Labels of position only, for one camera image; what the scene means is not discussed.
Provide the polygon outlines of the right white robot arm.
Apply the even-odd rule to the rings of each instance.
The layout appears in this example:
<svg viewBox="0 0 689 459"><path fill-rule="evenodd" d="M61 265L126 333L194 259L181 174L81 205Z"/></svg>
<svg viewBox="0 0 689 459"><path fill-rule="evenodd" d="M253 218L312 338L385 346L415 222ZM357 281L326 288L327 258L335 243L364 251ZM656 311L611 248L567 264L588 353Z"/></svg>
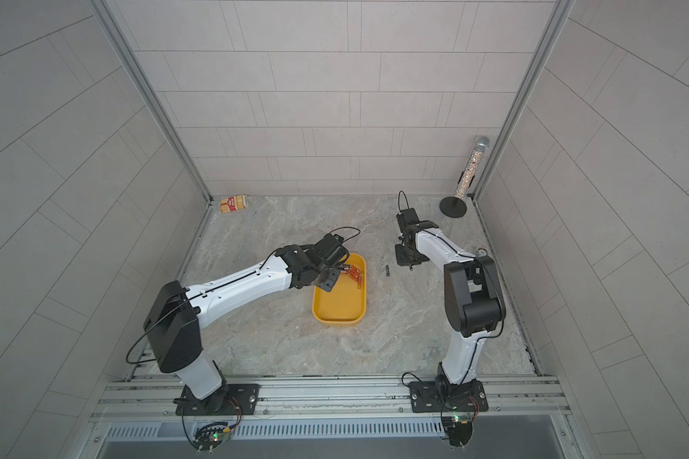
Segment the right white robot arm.
<svg viewBox="0 0 689 459"><path fill-rule="evenodd" d="M434 222L411 206L399 208L396 262L413 268L431 262L443 275L444 311L453 333L434 379L442 403L466 396L475 386L478 360L488 340L503 332L506 307L496 263L459 248Z"/></svg>

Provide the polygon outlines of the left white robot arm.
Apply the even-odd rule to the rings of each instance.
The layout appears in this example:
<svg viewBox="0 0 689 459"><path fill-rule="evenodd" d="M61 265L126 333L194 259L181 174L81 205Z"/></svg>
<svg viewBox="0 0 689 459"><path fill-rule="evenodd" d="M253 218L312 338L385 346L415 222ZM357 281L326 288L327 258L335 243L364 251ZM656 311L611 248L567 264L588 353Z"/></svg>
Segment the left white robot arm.
<svg viewBox="0 0 689 459"><path fill-rule="evenodd" d="M226 381L206 356L201 330L264 296L314 286L335 286L349 250L346 237L326 233L314 244L277 248L262 262L227 277L184 287L164 285L143 324L153 361L164 374L177 376L194 402L226 398Z"/></svg>

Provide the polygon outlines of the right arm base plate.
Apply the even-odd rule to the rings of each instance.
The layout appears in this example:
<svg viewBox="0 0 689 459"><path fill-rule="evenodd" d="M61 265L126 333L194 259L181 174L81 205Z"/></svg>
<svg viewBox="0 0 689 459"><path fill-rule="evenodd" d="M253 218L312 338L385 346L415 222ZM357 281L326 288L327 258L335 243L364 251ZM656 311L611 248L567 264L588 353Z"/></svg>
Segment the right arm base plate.
<svg viewBox="0 0 689 459"><path fill-rule="evenodd" d="M474 412L489 410L482 382L474 379L460 386L447 382L408 382L414 413Z"/></svg>

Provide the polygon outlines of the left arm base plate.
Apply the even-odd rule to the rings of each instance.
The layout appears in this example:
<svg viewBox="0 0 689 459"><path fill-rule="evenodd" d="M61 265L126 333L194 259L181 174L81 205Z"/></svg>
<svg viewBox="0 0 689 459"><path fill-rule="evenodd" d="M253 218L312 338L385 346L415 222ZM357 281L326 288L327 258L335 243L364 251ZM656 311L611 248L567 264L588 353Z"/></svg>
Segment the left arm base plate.
<svg viewBox="0 0 689 459"><path fill-rule="evenodd" d="M181 396L174 399L177 416L234 416L253 415L259 384L223 384L212 395L197 399L188 386L184 386Z"/></svg>

